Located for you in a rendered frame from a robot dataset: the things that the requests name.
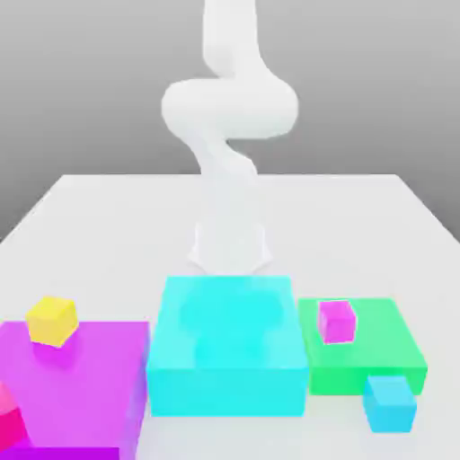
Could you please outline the small magenta cube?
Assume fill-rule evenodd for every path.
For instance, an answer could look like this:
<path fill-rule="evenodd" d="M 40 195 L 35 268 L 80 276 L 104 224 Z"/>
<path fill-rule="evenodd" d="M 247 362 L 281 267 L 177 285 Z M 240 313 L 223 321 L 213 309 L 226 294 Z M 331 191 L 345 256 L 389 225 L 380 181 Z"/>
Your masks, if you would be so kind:
<path fill-rule="evenodd" d="M 353 342 L 357 323 L 349 300 L 323 300 L 318 303 L 317 327 L 325 344 Z"/>

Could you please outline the small yellow cube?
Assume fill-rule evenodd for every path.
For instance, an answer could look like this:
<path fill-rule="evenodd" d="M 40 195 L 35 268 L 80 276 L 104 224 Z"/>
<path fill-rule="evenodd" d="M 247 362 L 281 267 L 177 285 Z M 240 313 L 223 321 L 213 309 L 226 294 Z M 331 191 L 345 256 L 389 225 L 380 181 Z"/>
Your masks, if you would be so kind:
<path fill-rule="evenodd" d="M 25 315 L 31 342 L 62 348 L 78 328 L 75 302 L 44 296 Z"/>

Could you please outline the small light blue cube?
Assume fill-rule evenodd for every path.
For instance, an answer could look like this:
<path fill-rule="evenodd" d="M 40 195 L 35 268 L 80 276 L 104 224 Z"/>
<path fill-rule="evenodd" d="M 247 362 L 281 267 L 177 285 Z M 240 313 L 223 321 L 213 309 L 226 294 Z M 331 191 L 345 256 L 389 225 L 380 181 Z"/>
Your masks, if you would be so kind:
<path fill-rule="evenodd" d="M 362 402 L 372 432 L 411 431 L 417 402 L 405 376 L 369 376 Z"/>

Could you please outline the small pink cube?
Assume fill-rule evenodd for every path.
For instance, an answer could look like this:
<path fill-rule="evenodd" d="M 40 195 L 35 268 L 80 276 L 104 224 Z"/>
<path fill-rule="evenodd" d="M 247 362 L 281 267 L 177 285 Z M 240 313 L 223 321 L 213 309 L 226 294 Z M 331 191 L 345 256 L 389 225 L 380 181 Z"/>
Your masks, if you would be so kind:
<path fill-rule="evenodd" d="M 12 447 L 24 447 L 29 436 L 22 410 L 9 386 L 0 381 L 0 454 Z"/>

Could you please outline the large cyan box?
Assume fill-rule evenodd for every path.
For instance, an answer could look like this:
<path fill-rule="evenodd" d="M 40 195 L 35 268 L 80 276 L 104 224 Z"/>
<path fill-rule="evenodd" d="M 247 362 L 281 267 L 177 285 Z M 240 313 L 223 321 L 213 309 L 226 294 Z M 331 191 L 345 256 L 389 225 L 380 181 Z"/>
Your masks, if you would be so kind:
<path fill-rule="evenodd" d="M 164 417 L 301 417 L 309 366 L 288 276 L 171 276 L 146 363 Z"/>

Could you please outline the large green box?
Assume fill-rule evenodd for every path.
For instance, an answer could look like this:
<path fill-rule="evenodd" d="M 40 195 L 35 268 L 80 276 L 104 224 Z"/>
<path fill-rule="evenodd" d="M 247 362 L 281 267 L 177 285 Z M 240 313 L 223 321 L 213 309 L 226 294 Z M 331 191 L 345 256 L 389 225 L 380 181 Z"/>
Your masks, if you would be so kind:
<path fill-rule="evenodd" d="M 297 311 L 309 365 L 311 395 L 362 395 L 369 376 L 404 376 L 422 393 L 428 364 L 393 299 L 352 297 L 355 340 L 325 344 L 318 332 L 320 297 L 302 297 Z"/>

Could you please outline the large magenta box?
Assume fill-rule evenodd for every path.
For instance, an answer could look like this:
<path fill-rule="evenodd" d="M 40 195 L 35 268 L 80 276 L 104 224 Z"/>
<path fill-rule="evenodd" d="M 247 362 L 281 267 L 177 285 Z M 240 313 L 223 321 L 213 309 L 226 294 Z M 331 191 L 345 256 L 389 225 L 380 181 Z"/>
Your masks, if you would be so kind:
<path fill-rule="evenodd" d="M 0 382 L 27 430 L 0 460 L 137 460 L 148 347 L 146 322 L 82 322 L 60 349 L 0 325 Z"/>

